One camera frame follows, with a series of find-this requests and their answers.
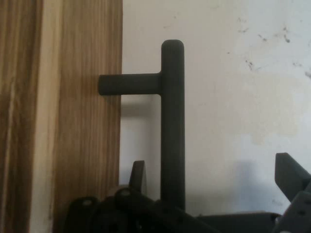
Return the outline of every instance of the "black object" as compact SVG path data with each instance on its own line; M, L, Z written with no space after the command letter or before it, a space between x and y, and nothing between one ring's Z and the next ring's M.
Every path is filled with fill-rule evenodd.
M184 124L183 59L182 43L166 41L162 46L161 73L120 75L113 79L109 79L110 76L101 76L99 83L101 94L161 93L161 200L153 201L144 195L145 164L143 161L136 161L133 164L128 188L119 190L113 197L108 197L103 202L92 197L72 202L64 233L311 233L311 175L287 153L276 155L275 169L277 185L292 202L283 216L258 212L195 218L183 211L185 201L184 125L181 126ZM136 85L129 82L130 80L133 83L137 82L141 89L138 90ZM171 91L176 94L171 98L181 103L169 100ZM169 148L169 144L164 142L163 138L172 143L172 148ZM173 188L174 182L177 182L177 188Z
M183 43L167 40L158 74L101 75L98 83L100 95L161 96L161 199L181 209L185 209L184 76Z
M275 181L289 201L305 190L311 175L288 153L276 154Z

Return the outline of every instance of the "black door handle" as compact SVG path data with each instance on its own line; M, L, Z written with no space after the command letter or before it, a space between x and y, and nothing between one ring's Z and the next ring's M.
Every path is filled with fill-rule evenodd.
M100 95L161 96L161 199L185 209L185 72L184 46L162 44L157 74L101 75Z

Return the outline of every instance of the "white wall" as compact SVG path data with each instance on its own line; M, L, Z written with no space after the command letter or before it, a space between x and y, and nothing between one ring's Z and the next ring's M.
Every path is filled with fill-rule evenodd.
M275 153L311 172L311 1L124 0L123 73L160 69L166 39L185 45L186 199L193 215L289 202ZM123 96L120 183L147 163L159 197L159 96Z

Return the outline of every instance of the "mounting hole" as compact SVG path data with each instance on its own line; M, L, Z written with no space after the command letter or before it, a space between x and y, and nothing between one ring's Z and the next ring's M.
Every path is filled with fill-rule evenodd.
M118 232L118 230L119 230L119 227L116 223L113 223L113 224L109 225L109 227L108 227L109 233L115 233L115 232Z
M89 199L84 200L84 201L82 202L82 205L83 205L83 206L90 206L91 204L92 204L92 201L89 200Z
M304 216L304 215L306 215L306 211L304 211L304 210L299 210L299 211L298 211L298 214L299 214L300 216Z

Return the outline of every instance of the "wooden door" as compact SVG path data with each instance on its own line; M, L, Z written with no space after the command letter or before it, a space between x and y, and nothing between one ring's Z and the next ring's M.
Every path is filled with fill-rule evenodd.
M118 185L121 0L0 1L0 232L62 232L70 202Z

